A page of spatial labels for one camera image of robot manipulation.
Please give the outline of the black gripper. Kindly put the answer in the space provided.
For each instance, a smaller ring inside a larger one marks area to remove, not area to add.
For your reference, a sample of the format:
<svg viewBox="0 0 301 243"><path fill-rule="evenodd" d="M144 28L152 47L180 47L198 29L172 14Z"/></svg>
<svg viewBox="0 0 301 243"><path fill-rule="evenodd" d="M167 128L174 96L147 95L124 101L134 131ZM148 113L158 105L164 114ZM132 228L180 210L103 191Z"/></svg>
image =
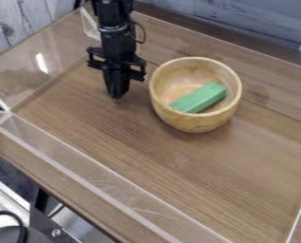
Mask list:
<svg viewBox="0 0 301 243"><path fill-rule="evenodd" d="M144 81L146 61L136 55L136 28L126 25L120 28L99 28L100 47L88 47L88 66L100 69L104 64L115 65L120 70L103 69L103 79L112 98L119 99L130 88L130 79Z"/></svg>

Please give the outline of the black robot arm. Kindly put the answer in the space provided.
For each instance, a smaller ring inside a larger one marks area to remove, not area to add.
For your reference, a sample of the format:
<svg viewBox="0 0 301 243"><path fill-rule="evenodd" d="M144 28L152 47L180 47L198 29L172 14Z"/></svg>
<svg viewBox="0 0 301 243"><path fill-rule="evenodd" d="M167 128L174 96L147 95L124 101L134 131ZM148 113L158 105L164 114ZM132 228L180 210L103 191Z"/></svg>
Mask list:
<svg viewBox="0 0 301 243"><path fill-rule="evenodd" d="M128 92L130 81L144 81L146 61L136 55L138 44L146 39L136 37L136 27L143 26L132 19L134 0L90 0L98 17L100 47L88 47L88 66L99 69L108 95L120 99Z"/></svg>

